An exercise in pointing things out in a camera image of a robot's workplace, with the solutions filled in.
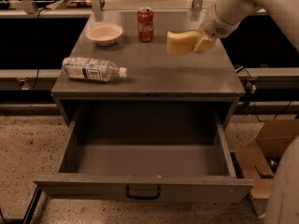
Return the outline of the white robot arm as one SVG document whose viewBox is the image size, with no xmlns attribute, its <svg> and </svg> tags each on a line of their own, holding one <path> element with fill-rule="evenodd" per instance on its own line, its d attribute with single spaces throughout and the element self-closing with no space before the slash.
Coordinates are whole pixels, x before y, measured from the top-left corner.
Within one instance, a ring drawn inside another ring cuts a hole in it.
<svg viewBox="0 0 299 224">
<path fill-rule="evenodd" d="M 299 50 L 299 0 L 216 0 L 206 12 L 194 51 L 204 53 L 256 10 L 265 9 Z M 299 137 L 284 151 L 273 179 L 264 224 L 299 224 Z"/>
</svg>

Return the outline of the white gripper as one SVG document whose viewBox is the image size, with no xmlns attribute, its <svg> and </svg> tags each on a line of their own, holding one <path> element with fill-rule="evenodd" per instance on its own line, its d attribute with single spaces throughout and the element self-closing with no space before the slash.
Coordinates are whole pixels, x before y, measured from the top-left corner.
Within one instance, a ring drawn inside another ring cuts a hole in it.
<svg viewBox="0 0 299 224">
<path fill-rule="evenodd" d="M 216 0 L 206 11 L 204 23 L 198 28 L 200 36 L 192 51 L 197 54 L 210 51 L 216 46 L 217 38 L 230 35 L 239 23 L 239 0 Z"/>
</svg>

